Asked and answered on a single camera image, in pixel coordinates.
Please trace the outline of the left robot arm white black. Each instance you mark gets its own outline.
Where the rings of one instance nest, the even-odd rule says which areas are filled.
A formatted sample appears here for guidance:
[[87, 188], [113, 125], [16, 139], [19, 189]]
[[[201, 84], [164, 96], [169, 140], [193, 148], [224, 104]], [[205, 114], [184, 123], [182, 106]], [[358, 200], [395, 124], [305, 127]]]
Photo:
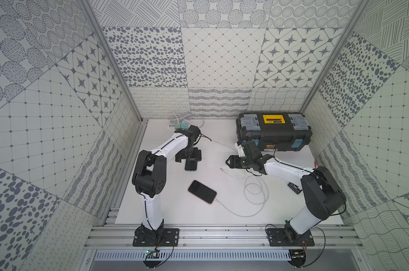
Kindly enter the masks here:
[[138, 154], [132, 184], [141, 196], [144, 219], [138, 228], [138, 237], [152, 244], [163, 238], [164, 219], [160, 210], [159, 194], [167, 181], [167, 162], [172, 158], [177, 163], [185, 160], [186, 171], [196, 171], [202, 160], [201, 150], [196, 146], [201, 138], [201, 130], [195, 125], [187, 129], [177, 129], [163, 144], [151, 151], [142, 150]]

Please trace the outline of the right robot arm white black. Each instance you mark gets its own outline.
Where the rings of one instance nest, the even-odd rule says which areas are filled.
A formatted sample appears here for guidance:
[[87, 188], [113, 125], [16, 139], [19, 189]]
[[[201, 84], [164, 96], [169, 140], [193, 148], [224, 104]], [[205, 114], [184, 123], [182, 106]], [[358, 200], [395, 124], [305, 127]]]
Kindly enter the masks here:
[[285, 223], [284, 237], [293, 244], [314, 226], [336, 214], [346, 206], [346, 196], [331, 172], [323, 167], [308, 168], [279, 160], [275, 155], [263, 155], [253, 141], [236, 147], [226, 165], [231, 169], [252, 169], [262, 175], [282, 178], [296, 194], [303, 193], [305, 206]]

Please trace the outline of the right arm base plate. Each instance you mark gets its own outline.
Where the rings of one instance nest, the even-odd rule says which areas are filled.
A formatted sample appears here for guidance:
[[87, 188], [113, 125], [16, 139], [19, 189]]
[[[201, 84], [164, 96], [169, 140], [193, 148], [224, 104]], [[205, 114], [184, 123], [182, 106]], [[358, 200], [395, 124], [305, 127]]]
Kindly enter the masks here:
[[295, 231], [283, 228], [269, 228], [266, 229], [265, 232], [271, 247], [313, 247], [315, 245], [310, 230], [302, 235]]

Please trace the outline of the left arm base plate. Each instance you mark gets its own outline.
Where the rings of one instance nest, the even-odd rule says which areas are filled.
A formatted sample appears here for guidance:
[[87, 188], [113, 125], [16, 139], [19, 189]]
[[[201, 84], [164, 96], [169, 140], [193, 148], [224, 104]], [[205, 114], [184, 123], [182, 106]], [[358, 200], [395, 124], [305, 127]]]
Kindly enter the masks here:
[[135, 230], [133, 247], [177, 247], [179, 242], [180, 229], [162, 228], [150, 230], [139, 227]]

